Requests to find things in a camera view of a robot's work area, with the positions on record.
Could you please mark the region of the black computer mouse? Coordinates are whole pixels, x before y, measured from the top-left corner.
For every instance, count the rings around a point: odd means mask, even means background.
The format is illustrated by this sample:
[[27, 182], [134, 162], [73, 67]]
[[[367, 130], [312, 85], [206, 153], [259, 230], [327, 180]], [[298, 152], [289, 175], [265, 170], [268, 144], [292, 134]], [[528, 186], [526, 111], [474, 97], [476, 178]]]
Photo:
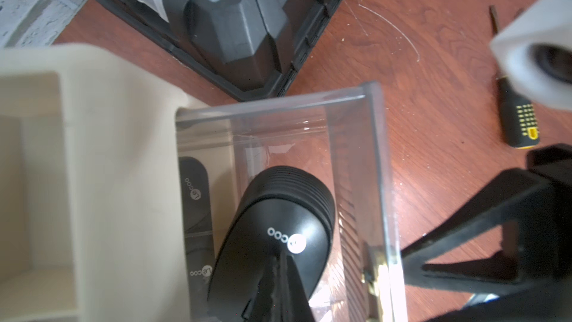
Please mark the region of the black computer mouse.
[[314, 175], [267, 168], [246, 188], [217, 255], [208, 304], [219, 321], [245, 321], [271, 256], [296, 262], [308, 302], [332, 252], [335, 199]]
[[208, 290], [215, 263], [209, 178], [193, 157], [179, 159], [191, 318], [210, 321]]

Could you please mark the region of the yellow black screwdriver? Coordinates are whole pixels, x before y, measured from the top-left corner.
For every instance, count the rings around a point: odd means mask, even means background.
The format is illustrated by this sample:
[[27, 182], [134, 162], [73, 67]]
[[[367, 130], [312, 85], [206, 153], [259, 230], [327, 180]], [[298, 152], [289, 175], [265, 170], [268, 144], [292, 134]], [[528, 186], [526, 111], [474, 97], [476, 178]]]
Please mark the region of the yellow black screwdriver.
[[495, 82], [498, 88], [498, 114], [505, 143], [516, 149], [529, 149], [538, 145], [539, 127], [532, 102], [515, 92], [500, 65]]

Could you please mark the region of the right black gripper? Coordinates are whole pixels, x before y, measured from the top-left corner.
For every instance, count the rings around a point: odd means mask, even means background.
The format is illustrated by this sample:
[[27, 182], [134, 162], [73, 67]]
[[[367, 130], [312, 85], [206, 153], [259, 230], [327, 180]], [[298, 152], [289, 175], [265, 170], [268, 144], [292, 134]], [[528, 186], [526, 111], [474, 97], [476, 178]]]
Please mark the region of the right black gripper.
[[[502, 227], [504, 247], [487, 259], [434, 264]], [[430, 321], [571, 321], [571, 146], [527, 155], [448, 220], [402, 250], [405, 283], [424, 289], [509, 295]]]

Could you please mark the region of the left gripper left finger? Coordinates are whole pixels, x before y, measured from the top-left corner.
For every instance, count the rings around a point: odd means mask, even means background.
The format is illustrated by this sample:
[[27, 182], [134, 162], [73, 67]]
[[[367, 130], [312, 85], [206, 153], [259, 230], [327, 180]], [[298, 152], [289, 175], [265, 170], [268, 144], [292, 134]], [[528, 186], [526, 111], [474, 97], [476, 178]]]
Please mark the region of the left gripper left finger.
[[268, 259], [255, 297], [248, 305], [245, 321], [281, 320], [281, 265], [278, 257]]

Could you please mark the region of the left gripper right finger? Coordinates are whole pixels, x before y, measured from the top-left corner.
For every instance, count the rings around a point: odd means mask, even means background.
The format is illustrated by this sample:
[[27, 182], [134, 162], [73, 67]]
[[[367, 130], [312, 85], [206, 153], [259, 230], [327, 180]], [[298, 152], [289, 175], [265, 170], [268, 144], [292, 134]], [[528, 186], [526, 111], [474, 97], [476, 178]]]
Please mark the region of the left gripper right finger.
[[280, 321], [315, 322], [293, 257], [280, 255]]

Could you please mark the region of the transparent grey top drawer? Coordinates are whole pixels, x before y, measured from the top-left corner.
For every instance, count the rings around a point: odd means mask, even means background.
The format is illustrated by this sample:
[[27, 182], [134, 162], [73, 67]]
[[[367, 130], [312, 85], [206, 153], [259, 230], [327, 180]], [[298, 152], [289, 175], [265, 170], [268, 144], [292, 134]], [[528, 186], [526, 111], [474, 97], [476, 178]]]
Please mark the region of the transparent grey top drawer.
[[176, 116], [193, 321], [406, 321], [376, 82]]

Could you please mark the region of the black plastic toolbox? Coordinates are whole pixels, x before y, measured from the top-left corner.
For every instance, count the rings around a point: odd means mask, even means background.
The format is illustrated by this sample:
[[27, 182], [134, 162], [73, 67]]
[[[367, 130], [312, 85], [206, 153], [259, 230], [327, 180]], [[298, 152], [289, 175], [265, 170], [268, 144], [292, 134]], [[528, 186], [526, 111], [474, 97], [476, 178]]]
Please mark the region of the black plastic toolbox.
[[96, 0], [238, 101], [286, 94], [343, 0]]

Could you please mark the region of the beige drawer organizer cabinet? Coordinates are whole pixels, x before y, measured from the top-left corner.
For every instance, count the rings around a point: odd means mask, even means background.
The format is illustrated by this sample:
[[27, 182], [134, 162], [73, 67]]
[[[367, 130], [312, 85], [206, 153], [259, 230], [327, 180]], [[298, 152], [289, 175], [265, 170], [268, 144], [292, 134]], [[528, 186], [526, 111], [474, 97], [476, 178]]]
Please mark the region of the beige drawer organizer cabinet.
[[95, 46], [1, 51], [1, 319], [189, 321], [176, 117]]

